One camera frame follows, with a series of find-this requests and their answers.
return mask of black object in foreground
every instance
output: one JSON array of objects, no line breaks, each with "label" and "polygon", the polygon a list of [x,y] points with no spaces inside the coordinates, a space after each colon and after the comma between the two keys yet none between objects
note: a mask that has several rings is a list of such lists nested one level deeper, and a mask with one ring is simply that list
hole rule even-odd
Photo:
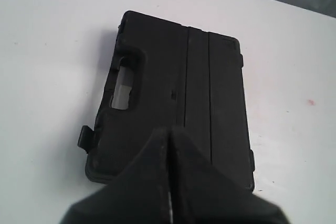
[{"label": "black object in foreground", "polygon": [[[78,142],[88,178],[114,179],[153,129],[178,125],[220,172],[253,190],[242,66],[235,38],[126,12],[94,131],[84,126]],[[121,67],[134,73],[126,110],[112,108]]]},{"label": "black object in foreground", "polygon": [[288,223],[275,205],[220,173],[183,128],[154,130],[113,181],[74,204],[61,224]]}]

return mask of white background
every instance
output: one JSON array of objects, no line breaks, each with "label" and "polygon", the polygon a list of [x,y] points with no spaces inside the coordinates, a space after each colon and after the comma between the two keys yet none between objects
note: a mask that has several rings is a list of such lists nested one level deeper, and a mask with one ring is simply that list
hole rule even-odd
[{"label": "white background", "polygon": [[0,222],[57,223],[102,187],[76,144],[129,9],[239,39],[255,194],[334,223],[336,19],[272,0],[0,0]]}]

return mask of black plastic case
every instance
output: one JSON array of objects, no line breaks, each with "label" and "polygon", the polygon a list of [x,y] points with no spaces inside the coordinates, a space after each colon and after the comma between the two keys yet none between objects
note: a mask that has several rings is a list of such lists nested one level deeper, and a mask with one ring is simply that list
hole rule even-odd
[{"label": "black plastic case", "polygon": [[[134,72],[126,110],[111,107],[120,66]],[[179,125],[219,171],[253,190],[242,67],[235,38],[126,12],[94,131],[84,126],[78,142],[88,153],[87,177],[107,183],[153,129]]]}]

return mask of white table surface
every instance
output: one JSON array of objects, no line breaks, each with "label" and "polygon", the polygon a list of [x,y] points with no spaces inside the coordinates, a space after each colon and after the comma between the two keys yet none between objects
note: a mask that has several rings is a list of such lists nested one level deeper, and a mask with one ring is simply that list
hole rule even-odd
[{"label": "white table surface", "polygon": [[336,19],[272,0],[0,0],[0,223],[57,223],[102,187],[76,145],[129,9],[239,39],[255,194],[334,223]]}]

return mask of red spot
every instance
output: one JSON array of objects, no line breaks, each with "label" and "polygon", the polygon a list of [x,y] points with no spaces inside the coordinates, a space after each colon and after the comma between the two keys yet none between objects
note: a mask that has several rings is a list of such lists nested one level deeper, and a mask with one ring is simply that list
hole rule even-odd
[{"label": "red spot", "polygon": [[309,99],[309,100],[307,100],[307,102],[310,106],[315,106],[316,105],[314,100]]}]

